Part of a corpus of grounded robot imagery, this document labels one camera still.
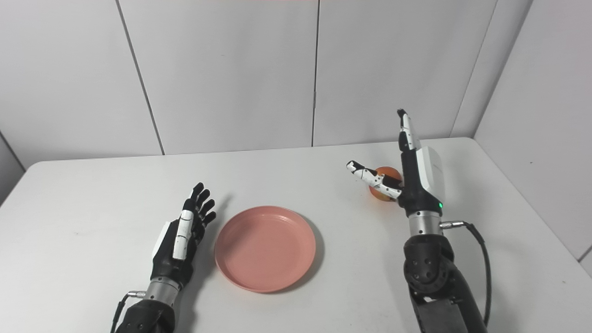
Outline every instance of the robotic hand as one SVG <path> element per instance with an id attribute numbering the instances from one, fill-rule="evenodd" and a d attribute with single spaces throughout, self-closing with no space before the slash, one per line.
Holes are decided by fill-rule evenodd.
<path id="1" fill-rule="evenodd" d="M 404 275 L 422 333 L 486 333 L 491 300 L 491 278 L 485 242 L 474 225 L 463 221 L 442 222 L 445 200 L 440 156 L 421 147 L 404 110 L 399 150 L 404 182 L 350 161 L 348 170 L 380 193 L 397 200 L 409 219 L 411 238 L 405 243 Z M 461 272 L 442 229 L 466 226 L 481 244 L 487 273 L 485 320 Z"/>
<path id="2" fill-rule="evenodd" d="M 142 298 L 130 306 L 116 333 L 147 332 L 172 333 L 175 330 L 173 304 L 193 275 L 192 261 L 197 246 L 212 222 L 215 212 L 209 212 L 214 200 L 206 199 L 210 191 L 197 184 L 185 200 L 179 219 L 168 222 L 162 229 L 152 254 L 152 274 L 145 292 L 128 292 L 115 311 L 111 333 L 115 331 L 119 315 L 128 297 Z"/>

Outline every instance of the robotic finger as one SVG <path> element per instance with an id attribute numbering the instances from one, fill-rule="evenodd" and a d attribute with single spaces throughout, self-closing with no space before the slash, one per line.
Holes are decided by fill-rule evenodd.
<path id="1" fill-rule="evenodd" d="M 360 177 L 368 186 L 373 187 L 393 200 L 398 198 L 403 191 L 403 187 L 401 186 L 402 181 L 389 175 L 378 174 L 376 170 L 366 168 L 356 161 L 350 161 L 347 168 L 355 176 Z"/>

